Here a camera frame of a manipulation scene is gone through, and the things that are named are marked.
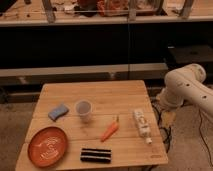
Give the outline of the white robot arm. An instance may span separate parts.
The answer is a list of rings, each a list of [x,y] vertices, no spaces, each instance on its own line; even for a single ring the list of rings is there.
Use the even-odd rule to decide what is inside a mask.
[[[188,100],[213,118],[213,89],[203,84],[205,79],[206,71],[199,64],[169,71],[164,77],[165,87],[158,95],[160,105],[171,110]]]

